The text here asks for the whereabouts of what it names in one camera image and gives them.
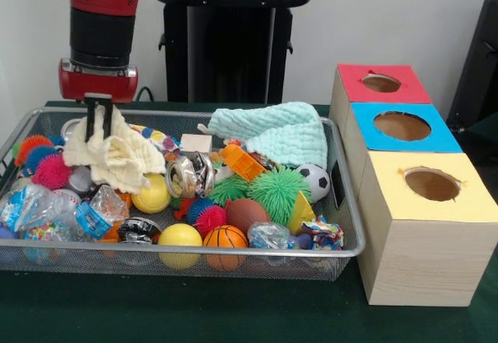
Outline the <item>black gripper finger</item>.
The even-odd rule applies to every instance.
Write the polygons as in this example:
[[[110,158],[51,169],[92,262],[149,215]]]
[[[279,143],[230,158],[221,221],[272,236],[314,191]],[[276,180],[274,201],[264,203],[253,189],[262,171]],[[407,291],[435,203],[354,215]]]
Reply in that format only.
[[[85,104],[87,107],[85,142],[88,142],[94,133],[96,100],[95,99],[85,99]]]
[[[112,113],[113,104],[111,99],[105,99],[100,101],[100,105],[104,108],[103,114],[103,137],[108,138],[111,133],[111,123],[112,123]]]

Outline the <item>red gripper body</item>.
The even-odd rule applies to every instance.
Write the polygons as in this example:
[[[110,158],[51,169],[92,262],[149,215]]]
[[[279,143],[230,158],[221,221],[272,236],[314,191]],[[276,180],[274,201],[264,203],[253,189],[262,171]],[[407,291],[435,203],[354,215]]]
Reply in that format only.
[[[98,94],[110,97],[114,103],[130,103],[138,80],[138,69],[134,66],[103,71],[74,65],[71,61],[59,62],[59,86],[66,100],[83,101],[86,94]]]

